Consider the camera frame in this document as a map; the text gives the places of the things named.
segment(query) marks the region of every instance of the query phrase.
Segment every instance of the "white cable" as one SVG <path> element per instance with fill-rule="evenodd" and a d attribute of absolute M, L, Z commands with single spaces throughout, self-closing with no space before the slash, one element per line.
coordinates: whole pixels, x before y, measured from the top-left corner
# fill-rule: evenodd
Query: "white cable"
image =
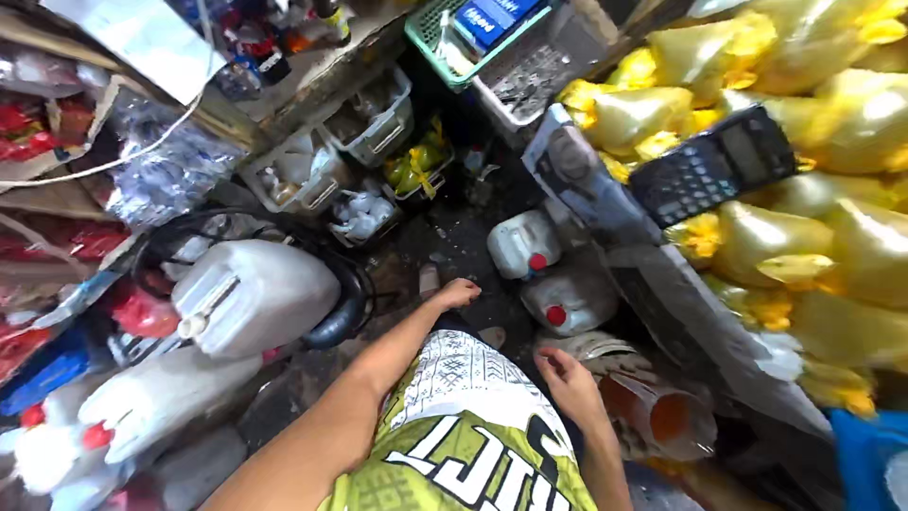
<path fill-rule="evenodd" d="M 195 3 L 199 9 L 199 19 L 202 21 L 202 33 L 205 36 L 205 42 L 208 43 L 208 46 L 210 46 L 212 48 L 212 52 L 214 52 L 214 42 L 213 42 L 214 37 L 212 35 L 212 21 L 208 17 L 208 6 L 205 5 L 204 0 L 195 0 Z M 205 67 L 206 76 L 212 71 L 213 63 L 214 63 L 213 53 L 209 53 L 208 54 L 208 65 Z M 189 108 L 186 109 L 186 112 L 183 115 L 180 115 L 180 118 L 177 119 L 176 122 L 173 123 L 169 128 L 167 128 L 166 131 L 164 131 L 163 135 L 161 135 L 161 138 L 157 139 L 157 141 L 155 141 L 153 144 L 143 148 L 142 150 L 140 150 L 136 153 L 132 153 L 131 155 L 128 155 L 127 157 L 120 158 L 118 160 L 114 160 L 113 162 L 108 162 L 103 165 L 94 166 L 92 168 L 85 169 L 85 170 L 83 170 L 81 172 L 77 172 L 75 174 L 61 175 L 59 177 L 48 177 L 46 179 L 38 179 L 35 181 L 0 181 L 0 187 L 21 188 L 21 187 L 28 187 L 28 186 L 52 185 L 53 183 L 62 183 L 63 181 L 72 181 L 73 179 L 80 179 L 80 178 L 86 177 L 88 175 L 97 174 L 99 172 L 107 170 L 108 168 L 112 168 L 117 165 L 122 165 L 126 162 L 134 160 L 135 158 L 138 158 L 139 156 L 147 155 L 148 153 L 157 149 L 158 146 L 163 144 L 164 141 L 167 140 L 167 137 L 170 136 L 171 133 L 173 133 L 173 130 L 180 127 L 180 125 L 187 118 L 189 118 L 190 115 L 192 115 L 192 112 L 195 112 L 195 109 L 198 108 L 199 103 L 202 102 L 202 94 L 204 94 L 204 88 L 202 89 L 202 91 L 199 91 L 199 94 L 195 97 L 195 99 L 193 99 L 192 103 L 190 103 Z"/>

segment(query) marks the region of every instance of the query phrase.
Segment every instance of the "left hand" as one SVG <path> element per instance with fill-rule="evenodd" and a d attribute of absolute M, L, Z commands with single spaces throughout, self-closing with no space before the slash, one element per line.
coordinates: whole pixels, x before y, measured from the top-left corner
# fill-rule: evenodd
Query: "left hand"
<path fill-rule="evenodd" d="M 468 306 L 475 300 L 482 289 L 466 278 L 455 278 L 448 282 L 429 302 L 440 306 L 443 311 L 450 310 L 454 307 Z"/>

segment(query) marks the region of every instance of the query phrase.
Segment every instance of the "foot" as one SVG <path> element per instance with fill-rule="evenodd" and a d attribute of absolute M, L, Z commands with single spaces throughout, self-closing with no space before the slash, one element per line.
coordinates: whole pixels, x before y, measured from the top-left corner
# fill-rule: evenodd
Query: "foot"
<path fill-rule="evenodd" d="M 423 300 L 432 298 L 441 289 L 439 268 L 432 263 L 419 269 L 419 297 Z"/>

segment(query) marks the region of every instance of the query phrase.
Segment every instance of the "green plastic basket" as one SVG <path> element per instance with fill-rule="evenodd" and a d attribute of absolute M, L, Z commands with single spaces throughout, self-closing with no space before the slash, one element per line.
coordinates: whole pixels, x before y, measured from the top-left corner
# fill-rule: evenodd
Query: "green plastic basket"
<path fill-rule="evenodd" d="M 544 7 L 541 11 L 533 15 L 533 17 L 529 18 L 528 21 L 524 22 L 523 25 L 518 27 L 511 35 L 506 37 L 499 45 L 496 45 L 490 52 L 486 53 L 485 56 L 482 57 L 482 60 L 473 66 L 473 69 L 469 74 L 461 76 L 451 71 L 443 60 L 439 60 L 435 56 L 435 46 L 439 43 L 439 37 L 441 37 L 441 27 L 439 26 L 441 13 L 445 9 L 449 9 L 451 18 L 453 19 L 454 13 L 466 3 L 467 0 L 429 0 L 418 11 L 407 16 L 407 24 L 404 26 L 404 32 L 407 33 L 407 37 L 410 38 L 410 41 L 419 48 L 423 56 L 432 64 L 435 72 L 444 80 L 445 85 L 454 92 L 460 92 L 467 88 L 470 84 L 470 80 L 480 69 L 482 69 L 483 65 L 495 60 L 495 57 L 499 53 L 517 41 L 530 27 L 552 11 L 551 5 Z"/>

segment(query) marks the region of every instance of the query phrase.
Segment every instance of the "white patterned fabric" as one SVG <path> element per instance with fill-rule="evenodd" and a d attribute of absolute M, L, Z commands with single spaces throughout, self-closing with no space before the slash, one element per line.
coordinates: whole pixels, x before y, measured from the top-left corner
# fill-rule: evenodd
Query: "white patterned fabric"
<path fill-rule="evenodd" d="M 432 332 L 419 352 L 413 378 L 404 391 L 404 407 L 390 421 L 393 431 L 410 421 L 456 415 L 464 410 L 486 422 L 526 430 L 539 416 L 573 446 L 555 408 L 523 371 L 495 348 L 457 330 Z"/>

